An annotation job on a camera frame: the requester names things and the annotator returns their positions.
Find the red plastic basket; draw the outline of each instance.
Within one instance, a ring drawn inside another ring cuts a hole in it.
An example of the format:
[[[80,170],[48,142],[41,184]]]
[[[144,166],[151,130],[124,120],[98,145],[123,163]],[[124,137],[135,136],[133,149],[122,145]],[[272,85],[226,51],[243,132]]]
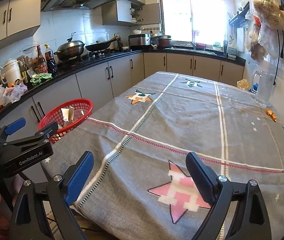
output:
[[[50,141],[53,144],[56,143],[59,139],[61,139],[68,132],[73,130],[75,127],[80,125],[87,117],[92,114],[93,103],[91,100],[83,98],[71,100],[64,104],[61,104],[60,106],[54,108],[52,111],[47,113],[39,123],[39,130],[43,129],[52,122],[57,122],[59,125],[63,126],[64,121],[61,108],[69,108],[70,106],[74,107],[74,120],[76,121],[62,129],[59,129],[56,134],[52,135]]]

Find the green cloth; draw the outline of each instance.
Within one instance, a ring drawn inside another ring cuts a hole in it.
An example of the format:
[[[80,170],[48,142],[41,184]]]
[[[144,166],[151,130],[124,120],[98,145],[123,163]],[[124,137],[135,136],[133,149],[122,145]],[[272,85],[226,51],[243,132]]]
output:
[[[34,78],[31,79],[31,83],[32,85],[39,85],[42,82],[41,79],[50,79],[50,78],[52,78],[52,74],[48,73],[37,74],[36,76],[34,76]]]

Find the window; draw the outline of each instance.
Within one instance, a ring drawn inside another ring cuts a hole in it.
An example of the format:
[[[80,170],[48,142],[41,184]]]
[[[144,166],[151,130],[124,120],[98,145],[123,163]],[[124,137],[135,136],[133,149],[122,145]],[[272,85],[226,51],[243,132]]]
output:
[[[161,0],[161,5],[165,35],[171,35],[172,40],[223,45],[223,0]]]

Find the plastic jug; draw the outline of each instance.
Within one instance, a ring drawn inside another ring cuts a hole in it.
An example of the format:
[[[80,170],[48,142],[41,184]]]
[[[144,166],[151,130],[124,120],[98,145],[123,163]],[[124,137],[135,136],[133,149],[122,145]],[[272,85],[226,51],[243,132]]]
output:
[[[256,75],[260,76],[257,91],[253,87],[254,78]],[[255,70],[253,77],[252,77],[252,91],[256,92],[256,98],[254,99],[254,101],[258,105],[262,107],[267,106],[267,102],[269,101],[269,97],[271,96],[271,92],[273,89],[274,80],[275,80],[275,75],[266,73],[264,71],[259,72]]]

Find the red stripe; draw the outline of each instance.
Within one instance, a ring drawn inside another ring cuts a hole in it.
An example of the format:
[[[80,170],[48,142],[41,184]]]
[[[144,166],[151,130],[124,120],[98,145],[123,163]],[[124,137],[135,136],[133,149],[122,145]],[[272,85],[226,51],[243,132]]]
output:
[[[118,133],[121,133],[123,135],[129,135],[129,136],[131,136],[132,138],[134,138],[136,140],[139,140],[139,141],[147,143],[147,144],[151,144],[151,145],[156,146],[158,148],[166,149],[168,151],[171,151],[171,152],[174,152],[174,153],[177,153],[177,154],[181,154],[181,155],[187,155],[188,154],[186,152],[181,152],[181,151],[172,149],[172,148],[167,147],[167,146],[163,146],[163,145],[160,145],[160,144],[156,144],[156,143],[153,143],[153,142],[141,139],[141,138],[139,138],[139,137],[137,137],[137,136],[135,136],[133,134],[125,133],[123,131],[120,131],[120,130],[116,129],[115,127],[113,127],[112,125],[109,125],[109,124],[95,122],[95,121],[92,121],[90,119],[87,119],[87,121],[89,121],[91,123],[94,123],[94,124],[101,125],[101,126],[109,127],[109,128],[113,129],[114,131],[116,131]],[[215,163],[215,164],[219,164],[219,165],[224,165],[224,166],[227,166],[227,167],[230,167],[230,168],[235,168],[235,169],[240,169],[240,170],[246,170],[246,171],[252,171],[252,172],[260,172],[260,173],[271,173],[271,174],[281,174],[281,173],[284,173],[284,170],[283,171],[259,170],[259,169],[248,168],[248,167],[245,167],[245,166],[236,166],[236,165],[229,164],[229,163],[222,163],[222,162],[218,162],[218,161],[208,160],[208,159],[205,159],[203,157],[200,157],[200,159],[203,160],[203,161],[209,162],[209,163]]]

